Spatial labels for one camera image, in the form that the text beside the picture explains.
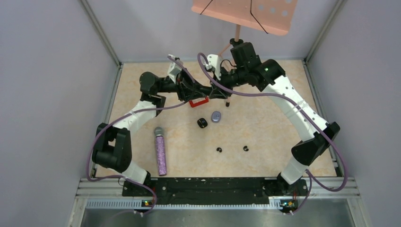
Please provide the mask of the black glossy earbud case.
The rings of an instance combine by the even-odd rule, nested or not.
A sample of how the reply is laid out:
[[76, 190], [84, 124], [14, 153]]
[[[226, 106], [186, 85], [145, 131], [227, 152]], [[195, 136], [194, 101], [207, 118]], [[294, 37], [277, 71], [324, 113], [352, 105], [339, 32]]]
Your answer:
[[199, 118], [197, 124], [200, 128], [206, 128], [208, 126], [208, 122], [205, 118]]

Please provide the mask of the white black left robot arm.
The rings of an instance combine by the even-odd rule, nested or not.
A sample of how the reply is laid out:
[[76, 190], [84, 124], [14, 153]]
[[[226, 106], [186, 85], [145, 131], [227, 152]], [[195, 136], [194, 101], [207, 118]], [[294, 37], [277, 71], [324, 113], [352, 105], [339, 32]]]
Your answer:
[[185, 70], [164, 78], [147, 71], [141, 74], [139, 84], [141, 97], [135, 107], [112, 123], [98, 126], [90, 158], [93, 163], [115, 171], [115, 178], [133, 181], [133, 188], [139, 195], [147, 195], [152, 188], [152, 183], [147, 180], [150, 174], [132, 160], [131, 135], [168, 109], [166, 97], [161, 93], [176, 93], [184, 105], [194, 99], [209, 97], [212, 87], [201, 85]]

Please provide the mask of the silver blue earbud charging case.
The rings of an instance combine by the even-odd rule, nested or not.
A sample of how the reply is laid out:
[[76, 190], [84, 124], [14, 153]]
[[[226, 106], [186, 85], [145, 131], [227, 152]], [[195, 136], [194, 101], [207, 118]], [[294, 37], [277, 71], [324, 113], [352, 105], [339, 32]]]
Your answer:
[[221, 112], [219, 111], [214, 111], [211, 115], [211, 121], [213, 123], [218, 123], [221, 121]]

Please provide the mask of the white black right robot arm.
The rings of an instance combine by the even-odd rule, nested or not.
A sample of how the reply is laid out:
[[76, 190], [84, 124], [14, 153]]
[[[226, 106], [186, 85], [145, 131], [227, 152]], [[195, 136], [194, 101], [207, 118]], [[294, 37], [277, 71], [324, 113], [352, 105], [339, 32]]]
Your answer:
[[269, 96], [293, 124], [301, 140], [291, 149], [292, 157], [277, 182], [278, 191], [290, 195], [307, 168], [332, 144], [340, 127], [319, 116], [295, 90], [278, 62], [261, 61], [250, 42], [235, 45], [230, 51], [235, 68], [229, 72], [221, 69], [218, 55], [199, 53], [199, 64], [205, 73], [213, 72], [212, 83], [229, 95], [234, 87], [257, 87], [259, 94]]

